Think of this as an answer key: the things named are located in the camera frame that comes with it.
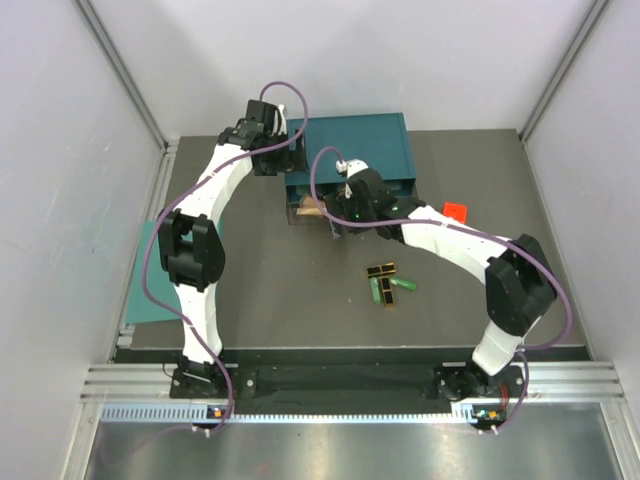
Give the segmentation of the BB cream bottle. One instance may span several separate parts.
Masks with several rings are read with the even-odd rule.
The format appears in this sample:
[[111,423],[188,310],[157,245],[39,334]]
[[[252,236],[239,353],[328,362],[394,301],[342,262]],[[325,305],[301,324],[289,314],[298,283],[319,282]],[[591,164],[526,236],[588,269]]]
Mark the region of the BB cream bottle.
[[323,213],[321,208],[324,206],[323,201],[321,201],[320,206],[318,206],[311,196],[304,196],[296,207],[295,214],[303,217],[322,217]]

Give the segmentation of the clear acrylic drawer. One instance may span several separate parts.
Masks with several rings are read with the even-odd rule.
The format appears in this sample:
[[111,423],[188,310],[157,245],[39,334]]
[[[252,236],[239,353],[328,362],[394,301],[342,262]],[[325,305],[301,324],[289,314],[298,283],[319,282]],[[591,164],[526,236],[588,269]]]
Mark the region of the clear acrylic drawer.
[[[320,197],[321,207],[336,218],[344,218],[344,206],[342,198],[336,195]],[[313,198],[309,194],[300,199],[286,204],[286,216],[291,226],[314,225],[326,223],[328,218],[321,212]]]

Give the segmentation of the black gold lipstick horizontal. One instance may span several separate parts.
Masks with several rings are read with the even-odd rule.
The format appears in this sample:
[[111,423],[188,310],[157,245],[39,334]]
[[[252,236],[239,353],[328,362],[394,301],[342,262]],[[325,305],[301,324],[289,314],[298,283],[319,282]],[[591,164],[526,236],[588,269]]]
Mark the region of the black gold lipstick horizontal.
[[368,278],[390,276],[395,274],[396,272],[397,268],[393,262],[366,268],[366,274]]

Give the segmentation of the dark green mascara tube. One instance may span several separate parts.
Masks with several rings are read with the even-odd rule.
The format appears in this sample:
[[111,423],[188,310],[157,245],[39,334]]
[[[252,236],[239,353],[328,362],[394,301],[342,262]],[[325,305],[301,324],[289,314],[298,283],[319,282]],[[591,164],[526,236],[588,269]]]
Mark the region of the dark green mascara tube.
[[381,290],[380,290],[378,278],[377,277],[371,277],[369,279],[369,283],[370,283],[371,295],[372,295],[373,302],[375,304],[377,304],[377,305],[381,305],[383,303],[383,300],[382,300],[382,295],[381,295]]

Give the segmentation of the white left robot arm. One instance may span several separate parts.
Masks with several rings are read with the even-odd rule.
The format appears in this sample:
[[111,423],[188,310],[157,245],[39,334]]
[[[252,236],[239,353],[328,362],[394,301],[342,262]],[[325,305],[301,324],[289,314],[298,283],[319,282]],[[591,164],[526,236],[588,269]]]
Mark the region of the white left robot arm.
[[304,139],[266,153],[254,152],[290,139],[286,107],[250,100],[245,116],[218,137],[212,157],[198,178],[203,185],[181,200],[158,231],[162,269],[178,295],[185,343],[179,370],[205,396],[226,387],[225,370],[215,365],[222,351],[216,325],[216,286],[226,256],[218,231],[222,213],[235,189],[248,175],[271,176],[303,171]]

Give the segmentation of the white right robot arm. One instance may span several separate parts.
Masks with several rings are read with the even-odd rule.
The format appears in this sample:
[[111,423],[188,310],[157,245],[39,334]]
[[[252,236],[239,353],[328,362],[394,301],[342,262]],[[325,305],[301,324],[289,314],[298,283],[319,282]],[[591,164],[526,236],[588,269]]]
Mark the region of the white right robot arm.
[[489,323],[470,360],[444,383],[450,398],[471,392],[487,396],[504,380],[503,371],[524,340],[562,292],[540,243],[523,234],[495,236],[437,212],[412,197],[398,197],[366,162],[340,159],[342,193],[325,198],[327,217],[350,230],[373,230],[379,236],[424,250],[478,280],[485,288]]

